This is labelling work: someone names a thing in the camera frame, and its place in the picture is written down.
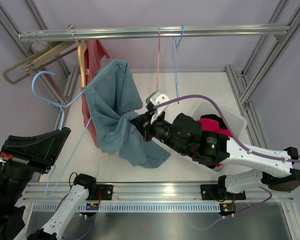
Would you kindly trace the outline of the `grey t shirt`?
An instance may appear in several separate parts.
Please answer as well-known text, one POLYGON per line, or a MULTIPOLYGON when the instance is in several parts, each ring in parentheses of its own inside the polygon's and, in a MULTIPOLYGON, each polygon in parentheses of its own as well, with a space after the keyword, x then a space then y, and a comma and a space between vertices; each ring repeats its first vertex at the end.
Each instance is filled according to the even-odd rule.
POLYGON ((152 140, 144 141, 131 123, 143 102, 126 61, 112 60, 82 92, 101 150, 110 155, 118 153, 133 167, 150 169, 158 168, 171 156, 152 140))

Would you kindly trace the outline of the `red t shirt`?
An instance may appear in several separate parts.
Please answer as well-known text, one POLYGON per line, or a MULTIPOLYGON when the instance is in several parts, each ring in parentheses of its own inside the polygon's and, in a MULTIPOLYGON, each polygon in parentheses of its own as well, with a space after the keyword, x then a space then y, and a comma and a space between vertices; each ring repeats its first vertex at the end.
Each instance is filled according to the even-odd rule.
POLYGON ((219 167, 230 155, 227 152, 227 141, 233 137, 221 117, 215 114, 202 115, 199 120, 202 138, 198 153, 203 156, 199 163, 210 169, 219 167))

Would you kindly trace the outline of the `black t shirt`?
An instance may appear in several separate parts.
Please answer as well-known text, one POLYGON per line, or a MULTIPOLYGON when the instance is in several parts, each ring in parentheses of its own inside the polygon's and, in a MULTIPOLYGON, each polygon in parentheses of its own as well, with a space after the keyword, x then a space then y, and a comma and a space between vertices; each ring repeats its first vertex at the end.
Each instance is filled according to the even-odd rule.
POLYGON ((198 121, 202 124, 202 129, 205 131, 216 132, 227 129, 223 119, 215 114, 202 115, 198 121))

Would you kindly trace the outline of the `light blue wire hanger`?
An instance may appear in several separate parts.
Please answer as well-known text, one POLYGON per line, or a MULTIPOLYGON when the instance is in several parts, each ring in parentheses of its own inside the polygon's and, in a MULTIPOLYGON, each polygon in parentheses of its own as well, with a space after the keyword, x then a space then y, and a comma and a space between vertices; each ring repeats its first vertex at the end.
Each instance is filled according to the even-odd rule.
POLYGON ((181 34, 179 40, 175 38, 172 39, 172 61, 174 67, 174 86, 175 86, 175 96, 176 98, 180 97, 179 93, 179 81, 178 81, 178 51, 180 47, 180 43, 184 36, 185 27, 184 25, 181 26, 181 34))

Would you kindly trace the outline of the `pink hanger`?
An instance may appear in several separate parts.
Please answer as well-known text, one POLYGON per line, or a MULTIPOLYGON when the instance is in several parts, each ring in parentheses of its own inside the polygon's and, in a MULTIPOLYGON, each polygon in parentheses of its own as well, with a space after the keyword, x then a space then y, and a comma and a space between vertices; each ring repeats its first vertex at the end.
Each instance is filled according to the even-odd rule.
POLYGON ((156 72, 156 90, 159 90, 160 82, 160 64, 161 64, 161 26, 158 27, 158 54, 157 54, 157 72, 156 72))

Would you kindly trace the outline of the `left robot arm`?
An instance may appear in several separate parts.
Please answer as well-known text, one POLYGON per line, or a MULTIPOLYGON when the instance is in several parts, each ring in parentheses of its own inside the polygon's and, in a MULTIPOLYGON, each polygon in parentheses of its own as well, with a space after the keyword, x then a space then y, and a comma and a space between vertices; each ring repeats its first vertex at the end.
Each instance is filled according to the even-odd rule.
POLYGON ((0 240, 61 240, 72 217, 85 200, 96 195, 96 178, 78 174, 68 192, 33 182, 35 175, 50 173, 71 129, 63 127, 35 136, 10 135, 0 147, 0 240), (28 234, 30 211, 35 204, 52 205, 55 212, 28 234))

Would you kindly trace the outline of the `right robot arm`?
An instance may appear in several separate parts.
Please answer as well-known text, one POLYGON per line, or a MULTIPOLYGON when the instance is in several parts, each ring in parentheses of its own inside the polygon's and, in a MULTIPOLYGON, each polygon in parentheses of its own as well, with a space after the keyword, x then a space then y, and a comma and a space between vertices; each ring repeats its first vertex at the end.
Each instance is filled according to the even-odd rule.
POLYGON ((250 170, 218 177, 210 190, 217 201, 240 199, 245 190, 268 187, 278 192, 291 192, 300 186, 300 170, 293 168, 289 158, 297 159, 296 148, 281 151, 261 149, 260 155, 240 146, 232 137, 202 129, 202 123, 180 113, 172 123, 162 114, 155 121, 149 112, 131 120, 145 141, 156 138, 182 156, 208 168, 217 164, 233 164, 250 170))

